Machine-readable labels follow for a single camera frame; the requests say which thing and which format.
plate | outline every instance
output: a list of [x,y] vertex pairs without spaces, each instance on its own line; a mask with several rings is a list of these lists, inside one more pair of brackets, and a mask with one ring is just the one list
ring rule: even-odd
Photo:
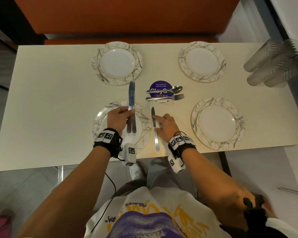
[[218,80],[226,67],[222,52],[212,44],[195,41],[181,49],[179,65],[190,78],[199,82]]
[[123,85],[135,80],[141,73],[142,57],[131,44],[115,41],[99,48],[91,65],[102,82]]
[[198,102],[191,114],[191,126],[203,144],[216,150],[235,148],[245,133],[245,121],[238,108],[223,98]]
[[[128,106],[127,101],[118,101],[112,102],[106,105],[96,116],[92,128],[93,138],[94,141],[96,140],[99,132],[103,131],[107,128],[107,113],[115,108],[120,106]],[[123,147],[126,143],[132,143],[136,146],[136,153],[139,153],[143,147],[147,144],[150,138],[150,130],[151,130],[151,122],[147,115],[143,114],[143,109],[138,105],[135,104],[135,114],[136,114],[136,127],[137,132],[134,133],[127,133],[127,125],[123,130],[123,142],[121,147]]]

right hand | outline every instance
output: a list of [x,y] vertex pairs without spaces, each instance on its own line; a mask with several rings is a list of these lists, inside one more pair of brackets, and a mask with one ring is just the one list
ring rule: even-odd
[[163,117],[154,115],[152,118],[162,125],[162,128],[155,128],[155,131],[165,142],[168,143],[176,132],[180,132],[174,118],[169,114],[165,114]]

spoon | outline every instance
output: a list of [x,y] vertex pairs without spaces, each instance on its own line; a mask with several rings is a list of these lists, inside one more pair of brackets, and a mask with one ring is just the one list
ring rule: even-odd
[[160,92],[171,92],[173,94],[177,94],[178,92],[180,92],[183,89],[182,86],[173,86],[171,89],[169,90],[147,90],[147,94],[151,94],[151,93],[160,93]]

wrist strap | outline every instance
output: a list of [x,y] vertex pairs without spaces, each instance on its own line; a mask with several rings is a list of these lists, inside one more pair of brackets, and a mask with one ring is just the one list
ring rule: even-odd
[[94,142],[94,148],[96,146],[102,146],[106,148],[111,157],[118,157],[119,152],[121,151],[121,143],[123,138],[119,136],[119,133],[113,128],[105,128],[100,132]]
[[182,158],[182,153],[187,148],[195,148],[195,143],[187,135],[176,135],[174,136],[168,144],[168,148],[172,152],[174,158]]

hand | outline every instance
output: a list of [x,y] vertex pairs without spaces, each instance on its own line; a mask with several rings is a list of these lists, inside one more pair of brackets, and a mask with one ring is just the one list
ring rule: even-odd
[[163,127],[155,128],[155,131],[165,142],[168,143],[176,132],[180,132],[174,118],[169,114],[165,114],[163,117],[154,115],[152,118],[162,124]]
[[128,110],[128,106],[118,107],[108,112],[107,128],[115,129],[120,136],[123,135],[123,130],[126,127],[127,118],[135,113],[135,109]]

